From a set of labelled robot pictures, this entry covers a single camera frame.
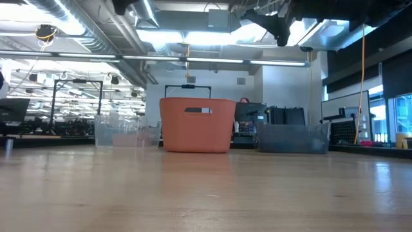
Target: wooden table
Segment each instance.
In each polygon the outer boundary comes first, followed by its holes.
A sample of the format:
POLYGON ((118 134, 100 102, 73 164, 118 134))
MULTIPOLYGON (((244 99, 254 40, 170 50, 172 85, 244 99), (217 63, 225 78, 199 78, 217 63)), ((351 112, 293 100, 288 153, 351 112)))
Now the wooden table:
POLYGON ((412 231, 412 163, 93 146, 0 156, 0 231, 412 231))

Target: red object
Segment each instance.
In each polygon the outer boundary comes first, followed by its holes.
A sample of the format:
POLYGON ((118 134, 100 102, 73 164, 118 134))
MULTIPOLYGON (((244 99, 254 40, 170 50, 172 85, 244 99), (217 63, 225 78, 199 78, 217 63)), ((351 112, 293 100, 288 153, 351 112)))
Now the red object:
POLYGON ((235 108, 236 102, 226 99, 160 99, 164 148, 179 152, 226 153, 230 148, 235 108), (189 113, 185 112, 187 108, 209 108, 211 113, 189 113))
POLYGON ((361 146, 373 146, 373 141, 361 141, 361 146))

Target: basket handle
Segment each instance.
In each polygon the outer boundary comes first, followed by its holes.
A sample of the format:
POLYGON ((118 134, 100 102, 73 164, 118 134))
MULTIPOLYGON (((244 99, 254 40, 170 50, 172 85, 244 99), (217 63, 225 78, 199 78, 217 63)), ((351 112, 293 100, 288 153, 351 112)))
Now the basket handle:
POLYGON ((188 117, 210 117, 213 114, 212 108, 185 107, 184 114, 188 117))

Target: plastic bin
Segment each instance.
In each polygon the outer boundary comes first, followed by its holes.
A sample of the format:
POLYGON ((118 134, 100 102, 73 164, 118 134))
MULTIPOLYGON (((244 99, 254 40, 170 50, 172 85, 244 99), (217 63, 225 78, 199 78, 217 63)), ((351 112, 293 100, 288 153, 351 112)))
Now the plastic bin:
POLYGON ((122 116, 95 115, 96 147, 158 146, 161 125, 149 125, 145 117, 125 119, 122 116))
POLYGON ((226 153, 230 148, 236 102, 226 99, 160 99, 167 151, 226 153), (202 113, 187 112, 201 108, 202 113))
POLYGON ((260 152, 319 153, 329 150, 329 123, 316 126, 257 124, 256 146, 260 152))

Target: vent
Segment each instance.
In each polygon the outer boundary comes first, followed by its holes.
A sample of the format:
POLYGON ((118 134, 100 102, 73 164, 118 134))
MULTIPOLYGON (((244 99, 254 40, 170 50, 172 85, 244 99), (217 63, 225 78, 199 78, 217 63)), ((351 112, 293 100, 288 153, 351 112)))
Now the vent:
POLYGON ((238 78, 238 85, 246 85, 246 78, 238 78))
POLYGON ((196 83, 196 77, 188 77, 187 78, 187 83, 188 84, 195 84, 196 83))

